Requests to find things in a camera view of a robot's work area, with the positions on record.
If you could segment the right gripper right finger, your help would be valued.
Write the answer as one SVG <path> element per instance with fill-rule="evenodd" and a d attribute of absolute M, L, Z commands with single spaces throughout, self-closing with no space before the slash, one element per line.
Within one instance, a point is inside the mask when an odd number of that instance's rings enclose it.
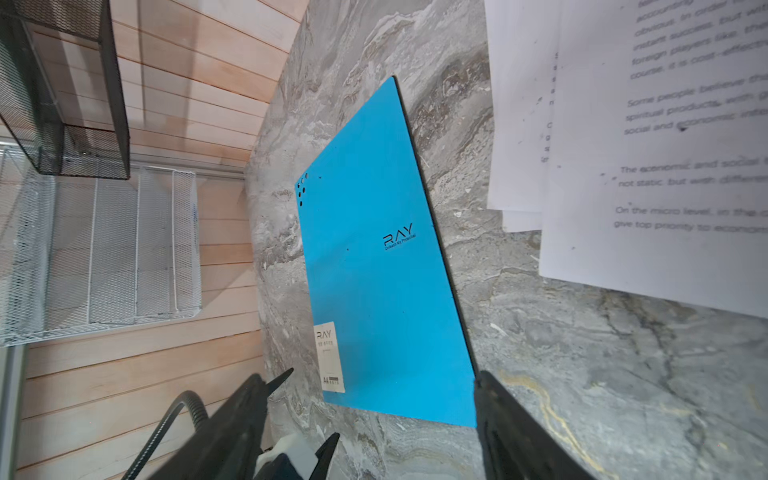
<path fill-rule="evenodd" d="M 474 382 L 477 432 L 487 479 L 590 479 L 488 371 Z"/>

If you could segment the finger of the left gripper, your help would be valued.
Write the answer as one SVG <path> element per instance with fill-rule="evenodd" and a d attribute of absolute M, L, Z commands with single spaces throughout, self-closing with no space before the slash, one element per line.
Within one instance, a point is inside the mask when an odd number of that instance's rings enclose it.
<path fill-rule="evenodd" d="M 315 452 L 317 458 L 317 464 L 310 475 L 310 480 L 326 480 L 330 469 L 330 464 L 333 459 L 336 447 L 340 439 L 338 432 L 333 433 L 328 437 L 320 448 Z"/>

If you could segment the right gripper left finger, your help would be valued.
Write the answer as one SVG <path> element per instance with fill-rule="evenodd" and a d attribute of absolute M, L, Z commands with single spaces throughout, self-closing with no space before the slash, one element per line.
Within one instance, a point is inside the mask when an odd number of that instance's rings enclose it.
<path fill-rule="evenodd" d="M 154 479 L 252 479 L 267 418 L 267 401 L 293 373 L 266 382 L 253 374 L 167 460 Z"/>

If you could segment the blue folder black inside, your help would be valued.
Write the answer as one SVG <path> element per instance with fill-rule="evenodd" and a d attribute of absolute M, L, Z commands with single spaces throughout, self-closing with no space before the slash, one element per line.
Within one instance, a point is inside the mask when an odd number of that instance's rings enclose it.
<path fill-rule="evenodd" d="M 295 192 L 324 400 L 474 427 L 471 355 L 395 78 Z"/>

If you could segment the printed paper sheet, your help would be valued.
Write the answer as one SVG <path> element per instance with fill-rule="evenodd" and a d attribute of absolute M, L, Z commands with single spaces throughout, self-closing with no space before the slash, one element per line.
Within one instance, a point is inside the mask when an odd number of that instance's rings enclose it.
<path fill-rule="evenodd" d="M 767 313 L 767 5 L 567 1 L 539 271 Z"/>

